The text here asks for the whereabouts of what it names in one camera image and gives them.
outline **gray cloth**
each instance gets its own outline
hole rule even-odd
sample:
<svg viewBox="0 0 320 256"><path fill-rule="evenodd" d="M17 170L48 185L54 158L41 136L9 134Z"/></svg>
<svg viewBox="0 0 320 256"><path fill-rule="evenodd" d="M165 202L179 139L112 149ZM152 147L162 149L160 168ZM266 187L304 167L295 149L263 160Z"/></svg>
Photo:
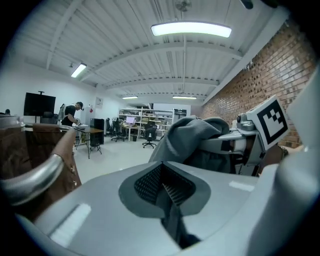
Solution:
<svg viewBox="0 0 320 256"><path fill-rule="evenodd" d="M195 115L174 123L157 144L149 162L174 161L202 169L229 173L230 157L197 149L202 140L229 133L229 125L220 117L199 119Z"/></svg>

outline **brick wall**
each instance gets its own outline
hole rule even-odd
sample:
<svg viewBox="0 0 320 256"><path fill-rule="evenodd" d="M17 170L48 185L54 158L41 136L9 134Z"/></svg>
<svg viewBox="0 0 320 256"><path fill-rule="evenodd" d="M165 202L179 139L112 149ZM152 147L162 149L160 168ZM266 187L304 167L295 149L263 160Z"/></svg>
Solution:
<svg viewBox="0 0 320 256"><path fill-rule="evenodd" d="M201 117L221 117L232 125L245 113L272 95L286 110L306 86L316 67L316 56L297 24L288 20L242 70L202 108ZM301 140L291 120L290 132L279 144L296 148Z"/></svg>

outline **floor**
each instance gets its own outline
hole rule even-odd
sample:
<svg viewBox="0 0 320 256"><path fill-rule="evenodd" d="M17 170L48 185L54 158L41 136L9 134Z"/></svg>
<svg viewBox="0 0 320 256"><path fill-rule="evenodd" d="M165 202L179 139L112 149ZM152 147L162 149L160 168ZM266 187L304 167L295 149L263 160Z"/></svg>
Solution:
<svg viewBox="0 0 320 256"><path fill-rule="evenodd" d="M88 159L86 145L79 145L74 153L74 159L81 183L83 184L101 175L147 163L153 148L151 146L143 148L143 142L146 142L146 140L125 140L124 142L118 140L115 142L111 141L110 137L104 137L104 144L101 145L102 154L94 149L91 152L90 159Z"/></svg>

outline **ceiling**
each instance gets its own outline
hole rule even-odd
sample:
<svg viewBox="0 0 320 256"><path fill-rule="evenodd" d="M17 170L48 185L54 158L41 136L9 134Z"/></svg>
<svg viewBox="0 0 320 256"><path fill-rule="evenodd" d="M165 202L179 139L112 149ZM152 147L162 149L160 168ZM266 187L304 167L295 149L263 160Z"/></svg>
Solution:
<svg viewBox="0 0 320 256"><path fill-rule="evenodd" d="M46 0L20 27L11 49L66 76L83 62L87 68L76 79L118 97L172 103L172 95L186 95L203 103L250 52L275 9L260 0L251 10L239 0L191 2L180 12L175 0ZM232 32L229 38L153 36L152 25L180 20L222 24Z"/></svg>

